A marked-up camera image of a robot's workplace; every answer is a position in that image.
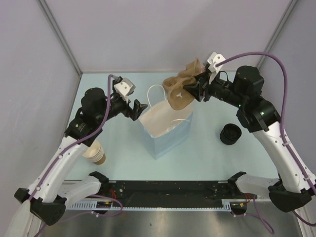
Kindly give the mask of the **brown pulp cup carrier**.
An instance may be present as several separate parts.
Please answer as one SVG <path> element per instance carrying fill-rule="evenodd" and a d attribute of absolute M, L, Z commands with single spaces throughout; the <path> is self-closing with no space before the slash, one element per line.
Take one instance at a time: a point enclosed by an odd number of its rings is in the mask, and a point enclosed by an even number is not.
<path fill-rule="evenodd" d="M 186 65 L 185 70 L 177 76 L 166 78 L 162 86 L 167 93 L 167 100 L 174 110 L 182 110 L 194 101 L 194 96 L 187 92 L 185 85 L 196 83 L 195 76 L 202 73 L 202 66 L 198 58 Z"/>

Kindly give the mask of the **light blue paper bag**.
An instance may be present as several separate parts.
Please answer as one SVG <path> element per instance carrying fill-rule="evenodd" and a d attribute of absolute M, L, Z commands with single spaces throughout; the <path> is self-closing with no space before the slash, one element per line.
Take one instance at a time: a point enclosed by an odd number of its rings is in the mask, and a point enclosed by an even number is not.
<path fill-rule="evenodd" d="M 145 149 L 154 159 L 159 159 L 188 138 L 194 111 L 191 106 L 174 110 L 165 91 L 163 100 L 152 105 L 149 92 L 155 86 L 147 90 L 149 109 L 138 120 L 143 128 Z"/>

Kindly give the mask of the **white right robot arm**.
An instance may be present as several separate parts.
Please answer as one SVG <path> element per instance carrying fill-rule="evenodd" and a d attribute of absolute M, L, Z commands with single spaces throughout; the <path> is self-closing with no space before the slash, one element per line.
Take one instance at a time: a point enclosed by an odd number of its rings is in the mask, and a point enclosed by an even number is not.
<path fill-rule="evenodd" d="M 209 80 L 211 72 L 195 77 L 195 82 L 183 88 L 195 99 L 208 101 L 215 97 L 238 108 L 237 119 L 261 143 L 279 177 L 275 179 L 257 177 L 239 172 L 228 179 L 228 193 L 239 198 L 250 193 L 269 198 L 283 212 L 291 212 L 311 201 L 316 177 L 307 167 L 305 178 L 282 140 L 280 133 L 281 118 L 271 102 L 261 95 L 264 78 L 257 68 L 241 66 L 237 69 L 234 81 L 225 81 L 216 76 Z"/>

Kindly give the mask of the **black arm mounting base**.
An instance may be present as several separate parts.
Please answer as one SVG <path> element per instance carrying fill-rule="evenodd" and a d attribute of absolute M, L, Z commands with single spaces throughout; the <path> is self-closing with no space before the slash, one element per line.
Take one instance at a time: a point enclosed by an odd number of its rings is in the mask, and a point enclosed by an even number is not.
<path fill-rule="evenodd" d="M 116 199 L 119 205 L 125 203 L 184 203 L 201 206 L 210 200 L 245 202 L 254 197 L 233 188 L 226 181 L 109 181 L 97 192 L 100 196 Z"/>

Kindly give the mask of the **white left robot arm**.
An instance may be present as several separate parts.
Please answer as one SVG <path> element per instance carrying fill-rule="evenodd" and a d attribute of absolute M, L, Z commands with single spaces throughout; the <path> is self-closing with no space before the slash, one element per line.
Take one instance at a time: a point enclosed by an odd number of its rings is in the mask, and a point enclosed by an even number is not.
<path fill-rule="evenodd" d="M 21 203 L 26 215 L 34 215 L 46 225 L 52 226 L 61 219 L 68 204 L 96 194 L 102 198 L 108 194 L 108 178 L 95 171 L 75 186 L 73 193 L 60 194 L 59 190 L 66 176 L 74 167 L 79 156 L 86 152 L 102 127 L 109 119 L 123 114 L 136 121 L 147 108 L 138 100 L 130 107 L 131 89 L 109 89 L 105 93 L 95 87 L 88 89 L 81 99 L 75 118 L 69 123 L 55 155 L 39 177 L 27 188 L 18 188 L 14 197 Z"/>

